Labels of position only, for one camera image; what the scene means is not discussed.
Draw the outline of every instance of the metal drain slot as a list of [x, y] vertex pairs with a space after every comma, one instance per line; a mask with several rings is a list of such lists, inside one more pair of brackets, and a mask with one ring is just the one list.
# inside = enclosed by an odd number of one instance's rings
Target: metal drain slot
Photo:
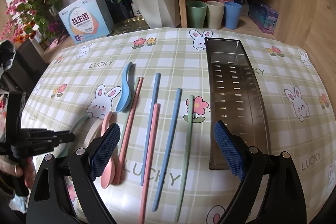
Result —
[[265, 110], [253, 68], [241, 42], [221, 38], [205, 40], [211, 107], [209, 168], [228, 169], [214, 139], [214, 123], [223, 121], [232, 134], [268, 153]]

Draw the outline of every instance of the blue gripper pad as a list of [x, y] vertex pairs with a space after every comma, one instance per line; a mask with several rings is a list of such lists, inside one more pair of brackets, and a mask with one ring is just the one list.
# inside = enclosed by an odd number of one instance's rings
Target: blue gripper pad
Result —
[[116, 123], [113, 123], [102, 137], [104, 139], [91, 157], [91, 172], [89, 173], [89, 177], [92, 181], [95, 181], [97, 177], [100, 177], [103, 174], [105, 167], [120, 140], [120, 127]]
[[232, 174], [238, 176], [240, 180], [243, 180], [246, 176], [243, 157], [231, 138], [227, 135], [225, 128], [219, 122], [215, 123], [214, 135]]

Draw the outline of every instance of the person's hand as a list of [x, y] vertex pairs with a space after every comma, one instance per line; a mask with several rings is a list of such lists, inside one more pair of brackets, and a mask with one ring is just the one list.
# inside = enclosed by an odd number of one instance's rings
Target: person's hand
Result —
[[33, 187], [36, 177], [33, 158], [27, 159], [27, 164], [22, 170], [18, 163], [9, 160], [6, 156], [0, 155], [0, 172], [17, 178], [23, 175], [25, 177], [25, 185], [30, 189]]

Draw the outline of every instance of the green cup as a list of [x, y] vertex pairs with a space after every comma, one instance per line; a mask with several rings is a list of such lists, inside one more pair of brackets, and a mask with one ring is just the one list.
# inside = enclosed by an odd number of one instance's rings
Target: green cup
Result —
[[203, 28], [205, 16], [207, 14], [207, 5], [198, 0], [187, 2], [188, 27]]

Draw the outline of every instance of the beige cup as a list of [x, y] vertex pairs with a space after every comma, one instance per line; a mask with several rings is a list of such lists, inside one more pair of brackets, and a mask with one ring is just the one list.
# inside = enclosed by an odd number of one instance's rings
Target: beige cup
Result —
[[224, 4], [217, 1], [207, 1], [207, 22], [209, 29], [219, 30], [222, 26]]

